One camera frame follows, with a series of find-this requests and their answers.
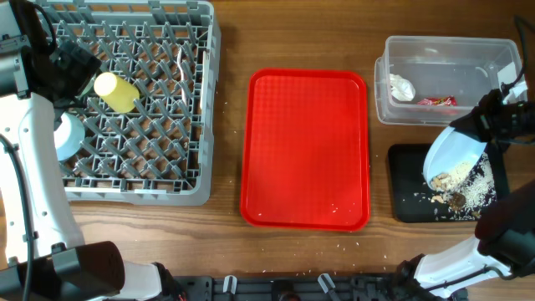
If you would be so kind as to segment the red snack wrapper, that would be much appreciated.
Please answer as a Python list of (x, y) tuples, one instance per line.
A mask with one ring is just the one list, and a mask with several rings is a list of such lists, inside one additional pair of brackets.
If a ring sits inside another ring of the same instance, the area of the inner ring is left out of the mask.
[(429, 105), (429, 106), (457, 106), (457, 102), (454, 96), (446, 96), (440, 98), (424, 98), (418, 102), (418, 105)]

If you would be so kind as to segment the large light blue plate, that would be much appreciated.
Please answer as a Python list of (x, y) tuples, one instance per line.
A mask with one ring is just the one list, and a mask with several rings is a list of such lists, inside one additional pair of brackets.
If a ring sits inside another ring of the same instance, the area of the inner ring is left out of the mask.
[(446, 127), (431, 145), (422, 174), (434, 191), (451, 191), (459, 186), (480, 160), (486, 142), (480, 142)]

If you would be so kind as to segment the small light blue bowl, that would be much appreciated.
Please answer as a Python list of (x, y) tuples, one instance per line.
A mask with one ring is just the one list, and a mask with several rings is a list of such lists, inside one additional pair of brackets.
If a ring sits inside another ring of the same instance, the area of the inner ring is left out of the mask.
[(54, 131), (53, 138), (58, 160), (66, 161), (81, 148), (85, 129), (82, 121), (70, 113), (63, 113), (60, 120), (61, 124)]

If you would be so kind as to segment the yellow cup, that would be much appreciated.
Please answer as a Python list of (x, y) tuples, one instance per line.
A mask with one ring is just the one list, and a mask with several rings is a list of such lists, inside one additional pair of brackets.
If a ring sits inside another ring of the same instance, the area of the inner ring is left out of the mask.
[(94, 81), (94, 92), (117, 113), (128, 113), (140, 98), (139, 90), (116, 74), (105, 72)]

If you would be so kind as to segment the white napkin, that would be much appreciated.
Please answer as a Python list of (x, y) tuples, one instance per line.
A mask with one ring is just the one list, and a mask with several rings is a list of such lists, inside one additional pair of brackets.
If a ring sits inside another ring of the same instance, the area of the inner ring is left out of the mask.
[(397, 74), (390, 74), (390, 91), (401, 102), (411, 102), (415, 98), (415, 88), (408, 80)]

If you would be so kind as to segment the green bowl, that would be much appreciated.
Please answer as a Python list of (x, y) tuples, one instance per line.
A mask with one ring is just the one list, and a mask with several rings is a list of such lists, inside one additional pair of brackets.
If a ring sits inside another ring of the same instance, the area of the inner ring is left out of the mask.
[(94, 75), (87, 85), (84, 87), (82, 92), (78, 95), (79, 98), (85, 97), (87, 94), (90, 94), (94, 90), (94, 82), (96, 80), (96, 76)]

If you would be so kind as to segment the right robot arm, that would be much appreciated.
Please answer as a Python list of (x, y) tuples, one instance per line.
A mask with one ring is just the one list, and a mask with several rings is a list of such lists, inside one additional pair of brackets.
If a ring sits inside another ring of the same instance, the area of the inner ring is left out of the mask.
[[(464, 159), (479, 159), (487, 143), (523, 143), (534, 133), (534, 104), (503, 104), (493, 89), (472, 111), (450, 125), (428, 151), (426, 181)], [(390, 297), (397, 300), (447, 299), (453, 293), (492, 278), (512, 280), (534, 273), (534, 183), (528, 182), (492, 203), (467, 240), (436, 254), (402, 262), (393, 276)]]

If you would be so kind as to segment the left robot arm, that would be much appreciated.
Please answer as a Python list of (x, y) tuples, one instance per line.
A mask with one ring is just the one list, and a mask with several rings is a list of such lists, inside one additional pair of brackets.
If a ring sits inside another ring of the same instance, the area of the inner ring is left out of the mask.
[(88, 244), (74, 220), (54, 132), (101, 62), (58, 43), (30, 1), (1, 4), (1, 193), (8, 222), (7, 300), (184, 300), (160, 263), (126, 262), (110, 241)]

